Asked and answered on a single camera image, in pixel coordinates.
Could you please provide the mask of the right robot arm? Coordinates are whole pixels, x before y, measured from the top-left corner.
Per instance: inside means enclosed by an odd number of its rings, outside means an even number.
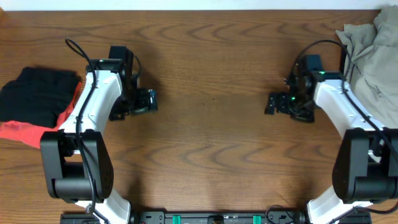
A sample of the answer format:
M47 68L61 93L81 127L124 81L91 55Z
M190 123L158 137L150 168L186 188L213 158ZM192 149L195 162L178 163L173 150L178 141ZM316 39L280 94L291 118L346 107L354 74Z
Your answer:
M332 185L302 211L275 206L268 223L371 223L371 205L397 198L397 130L385 127L358 101L341 71L325 71L319 55L301 57L285 81L288 91L269 94L265 114L283 113L312 123L322 109L341 136Z

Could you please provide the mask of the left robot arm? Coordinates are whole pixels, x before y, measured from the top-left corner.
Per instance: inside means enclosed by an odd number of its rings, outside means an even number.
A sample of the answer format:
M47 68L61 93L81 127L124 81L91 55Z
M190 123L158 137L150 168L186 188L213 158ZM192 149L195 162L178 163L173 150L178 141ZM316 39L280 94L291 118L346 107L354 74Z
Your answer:
M131 203L113 188L103 134L108 121L157 111L156 92L140 88L141 72L133 70L139 59L125 46L87 61L85 87L70 117L40 140L47 190L85 210L64 213L60 223L139 223Z

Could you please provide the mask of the black polo shirt white logo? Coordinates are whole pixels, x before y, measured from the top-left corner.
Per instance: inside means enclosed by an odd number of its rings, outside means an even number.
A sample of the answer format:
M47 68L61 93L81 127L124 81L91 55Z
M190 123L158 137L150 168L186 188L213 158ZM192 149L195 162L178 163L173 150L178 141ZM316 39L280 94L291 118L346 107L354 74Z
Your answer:
M1 121L54 128L81 78L74 71L25 67L1 88Z

